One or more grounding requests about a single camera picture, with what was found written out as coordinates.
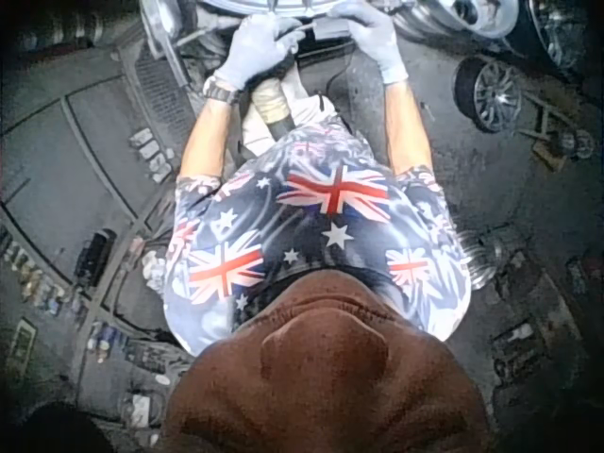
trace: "shirt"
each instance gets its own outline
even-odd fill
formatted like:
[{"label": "shirt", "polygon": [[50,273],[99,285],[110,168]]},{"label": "shirt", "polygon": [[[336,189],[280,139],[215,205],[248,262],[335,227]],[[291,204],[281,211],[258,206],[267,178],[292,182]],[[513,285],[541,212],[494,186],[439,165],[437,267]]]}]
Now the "shirt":
[{"label": "shirt", "polygon": [[337,117],[295,129],[225,184],[180,177],[175,217],[164,311],[195,356],[319,269],[353,275],[440,340],[468,309],[469,273],[433,173],[395,176]]}]

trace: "silver rim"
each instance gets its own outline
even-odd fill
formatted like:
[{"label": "silver rim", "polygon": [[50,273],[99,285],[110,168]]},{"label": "silver rim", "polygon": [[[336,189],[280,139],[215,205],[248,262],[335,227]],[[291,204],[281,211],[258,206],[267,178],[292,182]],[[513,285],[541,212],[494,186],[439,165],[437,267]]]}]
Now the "silver rim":
[{"label": "silver rim", "polygon": [[487,63],[474,85],[474,107],[482,125],[499,131],[510,127],[518,117],[521,93],[510,66]]}]

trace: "hand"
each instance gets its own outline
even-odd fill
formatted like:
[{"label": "hand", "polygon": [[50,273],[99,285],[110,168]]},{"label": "hand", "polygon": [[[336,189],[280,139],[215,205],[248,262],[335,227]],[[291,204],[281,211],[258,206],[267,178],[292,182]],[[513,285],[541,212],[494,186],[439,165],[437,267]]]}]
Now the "hand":
[{"label": "hand", "polygon": [[238,90],[253,76],[268,71],[283,61],[289,53],[298,51],[304,31],[292,31],[301,26],[296,19],[275,14],[254,14],[245,18],[233,36],[228,58],[214,75]]},{"label": "hand", "polygon": [[390,16],[378,11],[365,0],[345,0],[331,9],[329,17],[348,20],[348,28],[357,46],[373,59],[384,84],[406,80],[405,69]]}]

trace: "wristwatch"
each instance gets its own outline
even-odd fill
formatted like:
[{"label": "wristwatch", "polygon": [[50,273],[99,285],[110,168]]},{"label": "wristwatch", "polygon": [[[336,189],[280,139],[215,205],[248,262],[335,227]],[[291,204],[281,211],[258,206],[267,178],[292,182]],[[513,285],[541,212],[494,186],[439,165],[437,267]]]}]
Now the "wristwatch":
[{"label": "wristwatch", "polygon": [[216,78],[215,75],[206,80],[204,83],[203,95],[207,99],[216,99],[217,101],[226,102],[230,106],[237,104],[241,93],[239,90],[232,88],[226,88],[227,84],[221,83],[221,80]]}]

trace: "man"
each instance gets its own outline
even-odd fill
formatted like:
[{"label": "man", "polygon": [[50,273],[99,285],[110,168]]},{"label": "man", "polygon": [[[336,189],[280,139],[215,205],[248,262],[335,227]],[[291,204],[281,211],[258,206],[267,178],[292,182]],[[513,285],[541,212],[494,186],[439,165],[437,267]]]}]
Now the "man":
[{"label": "man", "polygon": [[172,397],[167,449],[486,445],[480,396],[439,341],[465,314],[470,282],[392,21],[360,0],[329,15],[379,67],[391,168],[334,117],[221,186],[228,101],[304,37],[296,20],[244,20],[177,181],[165,314],[199,357]]}]

